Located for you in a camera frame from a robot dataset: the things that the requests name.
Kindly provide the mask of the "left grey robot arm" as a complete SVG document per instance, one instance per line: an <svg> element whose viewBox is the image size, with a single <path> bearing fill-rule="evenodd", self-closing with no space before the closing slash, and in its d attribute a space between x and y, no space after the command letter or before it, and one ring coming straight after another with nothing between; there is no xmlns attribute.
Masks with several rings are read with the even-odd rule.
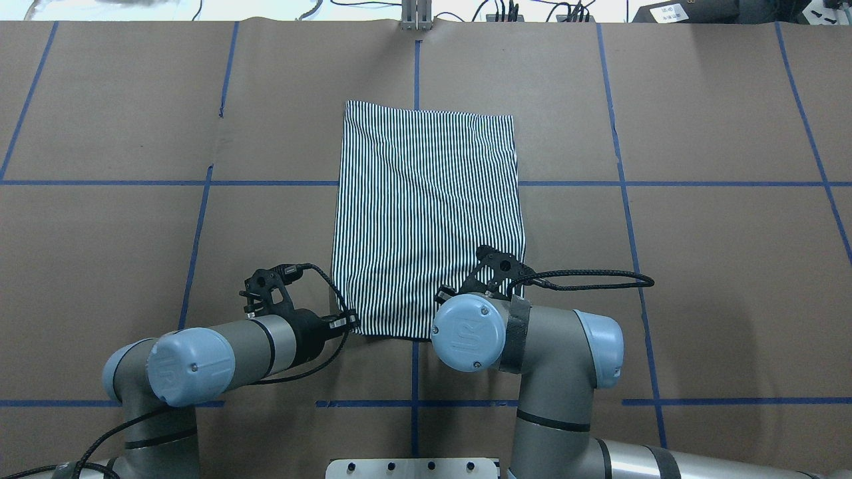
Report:
<svg viewBox="0 0 852 479"><path fill-rule="evenodd" d="M196 406L248 385L283 384L283 372L316 360L333 339L346 343L360 325L356 310L328 275L338 312L296 307L286 290L310 263L258 269L244 282L246 318L213 327L171 331L114 352L103 387L125 421L98 438L55 478L198 478Z"/></svg>

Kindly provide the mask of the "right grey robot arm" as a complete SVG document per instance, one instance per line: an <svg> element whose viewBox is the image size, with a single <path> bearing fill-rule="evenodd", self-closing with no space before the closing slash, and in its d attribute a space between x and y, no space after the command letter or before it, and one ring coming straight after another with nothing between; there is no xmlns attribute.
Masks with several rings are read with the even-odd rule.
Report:
<svg viewBox="0 0 852 479"><path fill-rule="evenodd" d="M515 255L480 245L459 288L441 286L430 342L459 372L489 368L520 379L511 478L812 478L813 473L626 444L591 433L594 392L618 384L624 338L612 318L535 306L523 286L572 291L559 277L620 277L611 290L654 285L647 275L607 269L538 272Z"/></svg>

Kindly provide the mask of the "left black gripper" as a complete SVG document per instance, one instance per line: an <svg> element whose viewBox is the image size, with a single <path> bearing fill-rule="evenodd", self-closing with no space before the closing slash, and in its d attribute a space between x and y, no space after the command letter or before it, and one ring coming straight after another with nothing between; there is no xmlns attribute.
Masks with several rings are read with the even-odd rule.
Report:
<svg viewBox="0 0 852 479"><path fill-rule="evenodd" d="M295 305L286 289L300 279L296 265L277 265L271 269L258 269L244 280L240 296L246 298L244 313L248 317L277 315L288 317L296 312ZM345 333L360 327L359 313L338 313L326 316L329 333Z"/></svg>

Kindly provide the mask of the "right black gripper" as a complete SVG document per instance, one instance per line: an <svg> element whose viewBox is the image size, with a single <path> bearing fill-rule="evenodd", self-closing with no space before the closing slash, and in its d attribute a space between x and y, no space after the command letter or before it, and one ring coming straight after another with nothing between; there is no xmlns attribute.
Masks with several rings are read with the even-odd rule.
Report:
<svg viewBox="0 0 852 479"><path fill-rule="evenodd" d="M521 263L514 254L489 245L478 246L475 257L477 264L463 280L459 292L451 286L439 286L434 296L438 306L459 293L478 292L488 297L511 297L514 282L522 276L533 274L533 269Z"/></svg>

